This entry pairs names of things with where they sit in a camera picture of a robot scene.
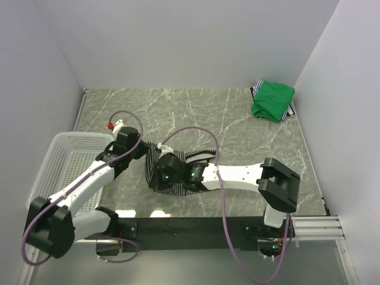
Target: cable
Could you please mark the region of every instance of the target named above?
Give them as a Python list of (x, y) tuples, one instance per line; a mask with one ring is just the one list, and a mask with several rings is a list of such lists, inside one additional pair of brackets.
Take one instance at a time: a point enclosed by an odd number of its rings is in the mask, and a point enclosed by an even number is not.
[[(89, 172), (87, 173), (82, 179), (80, 179), (76, 184), (74, 184), (69, 190), (66, 191), (65, 194), (63, 194), (61, 197), (59, 197), (57, 200), (55, 200), (54, 202), (50, 203), (45, 209), (43, 209), (31, 222), (30, 224), (28, 225), (28, 227), (26, 228), (25, 232), (24, 232), (24, 235), (23, 235), (23, 239), (21, 241), (21, 256), (23, 257), (23, 260), (25, 261), (25, 263), (27, 263), (28, 265), (31, 265), (31, 266), (38, 266), (38, 265), (41, 265), (41, 264), (44, 264), (46, 261), (49, 260), (49, 258), (51, 257), (50, 255), (46, 258), (44, 258), (43, 260), (41, 261), (38, 261), (38, 262), (33, 262), (33, 261), (30, 261), (25, 253), (26, 251), (26, 243), (27, 243), (27, 239), (28, 239), (28, 235), (30, 233), (30, 231), (32, 230), (32, 228), (36, 225), (36, 223), (39, 221), (39, 219), (41, 217), (43, 217), (43, 215), (45, 215), (48, 211), (50, 211), (50, 209), (52, 209), (55, 205), (57, 205), (58, 203), (60, 203), (62, 200), (64, 200), (68, 195), (70, 195), (71, 193), (73, 193), (79, 186), (81, 186), (89, 177), (91, 177), (92, 175), (94, 175), (94, 173), (98, 172), (100, 169), (106, 167), (107, 165), (113, 163), (113, 162), (116, 162), (120, 159), (123, 159), (124, 157), (126, 157), (127, 155), (129, 155), (131, 152), (133, 152), (137, 147), (138, 145), (140, 144), (141, 140), (142, 140), (142, 137), (143, 137), (143, 123), (141, 123), (140, 119), (138, 118), (138, 116), (136, 116), (135, 114), (133, 114), (132, 112), (130, 111), (127, 111), (127, 110), (120, 110), (120, 111), (117, 111), (115, 112), (114, 114), (111, 115), (110, 119), (109, 119), (109, 122), (111, 122), (111, 120), (113, 119), (113, 117), (118, 114), (118, 113), (127, 113), (127, 114), (130, 114), (132, 115), (136, 121), (138, 122), (139, 126), (140, 126), (140, 136), (138, 137), (137, 139), (137, 142), (136, 144), (130, 149), (128, 150), (126, 153), (123, 153), (122, 155), (120, 156), (117, 156), (115, 157), (114, 159), (111, 159), (110, 161), (98, 166), (97, 168), (95, 168), (92, 172)], [(125, 242), (128, 242), (128, 243), (131, 243), (134, 245), (134, 242), (132, 242), (131, 240), (124, 240), (123, 241)], [(129, 261), (133, 258), (135, 258), (137, 256), (137, 253), (138, 253), (138, 246), (135, 245), (136, 247), (136, 254), (133, 255), (131, 258), (128, 258), (126, 259), (126, 261)]]
[[(216, 167), (216, 175), (218, 176), (218, 180), (219, 180), (219, 184), (220, 184), (220, 189), (221, 189), (221, 206), (222, 206), (222, 217), (221, 218), (222, 218), (222, 221), (223, 221), (224, 234), (226, 235), (227, 243), (228, 243), (228, 246), (230, 248), (232, 256), (234, 257), (234, 259), (235, 259), (236, 263), (238, 264), (238, 266), (240, 267), (240, 269), (243, 271), (244, 275), (246, 275), (247, 278), (250, 279), (250, 281), (253, 281), (253, 282), (258, 283), (258, 284), (268, 284), (268, 283), (272, 282), (277, 277), (278, 273), (280, 272), (280, 268), (281, 268), (281, 265), (282, 265), (284, 257), (285, 257), (286, 245), (283, 245), (283, 248), (281, 250), (280, 261), (278, 262), (278, 265), (277, 265), (277, 268), (275, 269), (274, 274), (268, 280), (265, 280), (265, 281), (258, 280), (255, 277), (251, 276), (247, 272), (246, 268), (244, 267), (244, 265), (240, 261), (238, 255), (237, 255), (237, 253), (235, 251), (235, 249), (233, 248), (232, 241), (231, 241), (231, 238), (230, 238), (230, 235), (229, 235), (229, 232), (228, 232), (227, 219), (226, 219), (226, 198), (225, 198), (225, 195), (224, 195), (223, 180), (222, 180), (222, 178), (220, 176), (219, 167), (218, 167), (219, 142), (218, 142), (217, 137), (211, 131), (209, 131), (208, 129), (202, 128), (200, 126), (187, 126), (187, 127), (178, 129), (177, 131), (175, 131), (174, 133), (172, 133), (170, 136), (168, 136), (162, 142), (162, 144), (165, 144), (174, 135), (176, 135), (179, 132), (182, 132), (182, 131), (184, 131), (186, 129), (200, 129), (201, 131), (205, 131), (205, 132), (209, 133), (212, 136), (212, 138), (214, 139), (214, 141), (215, 141), (215, 145), (216, 145), (215, 167)], [(284, 234), (284, 236), (287, 236), (287, 230), (288, 230), (288, 226), (289, 226), (289, 220), (290, 220), (290, 214), (287, 214), (287, 216), (286, 216), (286, 222), (285, 222), (285, 234)]]

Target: black and white striped fabric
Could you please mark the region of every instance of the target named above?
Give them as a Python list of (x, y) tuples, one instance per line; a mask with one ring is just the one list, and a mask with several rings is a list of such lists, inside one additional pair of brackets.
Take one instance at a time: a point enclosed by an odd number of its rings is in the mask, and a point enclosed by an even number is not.
[[(253, 86), (253, 87), (250, 88), (251, 95), (252, 95), (252, 98), (253, 98), (254, 101), (255, 101), (256, 94), (259, 91), (259, 89), (260, 89), (260, 87), (261, 87), (261, 85), (262, 85), (263, 82), (264, 82), (264, 80), (259, 79), (258, 81), (256, 81), (255, 86)], [(284, 114), (282, 115), (280, 121), (285, 120), (286, 116), (290, 116), (288, 114), (289, 108), (290, 108), (290, 105), (288, 106), (288, 108), (286, 109), (286, 111), (284, 112)]]
[[(158, 162), (161, 150), (157, 148), (157, 144), (153, 142), (148, 142), (149, 150), (145, 158), (145, 179), (148, 184), (152, 181), (154, 175), (154, 165)], [(215, 158), (216, 150), (198, 150), (192, 152), (184, 152), (174, 150), (174, 155), (178, 157), (182, 162), (194, 163), (194, 162), (209, 162), (211, 159)], [(152, 188), (153, 191), (159, 192), (162, 194), (169, 194), (175, 196), (184, 196), (194, 193), (206, 192), (205, 190), (200, 190), (194, 192), (188, 189), (185, 189), (182, 185), (174, 185), (165, 190), (159, 190)]]

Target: green cloth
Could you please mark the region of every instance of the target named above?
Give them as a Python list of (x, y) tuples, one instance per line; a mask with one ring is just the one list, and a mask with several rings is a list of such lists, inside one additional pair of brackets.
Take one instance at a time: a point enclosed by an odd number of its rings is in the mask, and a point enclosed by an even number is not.
[(295, 89), (280, 83), (263, 81), (251, 107), (255, 117), (278, 122), (295, 95)]

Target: black mounting bar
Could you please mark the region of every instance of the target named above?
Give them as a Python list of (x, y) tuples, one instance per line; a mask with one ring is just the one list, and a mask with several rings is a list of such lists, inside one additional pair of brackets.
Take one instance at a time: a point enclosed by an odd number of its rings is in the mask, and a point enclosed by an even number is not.
[[(257, 251), (261, 239), (277, 239), (278, 234), (284, 232), (285, 223), (284, 220), (276, 229), (265, 226), (263, 216), (227, 217), (232, 244), (243, 251)], [(119, 218), (119, 230), (123, 238), (135, 241), (142, 251), (228, 248), (221, 217)], [(99, 240), (99, 236), (88, 239)], [(118, 250), (112, 254), (113, 246), (107, 247), (100, 242), (97, 254), (116, 255)], [(123, 252), (135, 250), (129, 243), (123, 243)]]

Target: red cap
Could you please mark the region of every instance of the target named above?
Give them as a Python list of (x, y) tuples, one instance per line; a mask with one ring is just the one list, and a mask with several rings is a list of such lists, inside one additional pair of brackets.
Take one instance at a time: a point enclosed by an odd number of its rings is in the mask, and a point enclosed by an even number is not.
[(108, 127), (111, 131), (113, 131), (113, 128), (114, 128), (115, 126), (113, 125), (113, 123), (108, 123), (107, 127)]

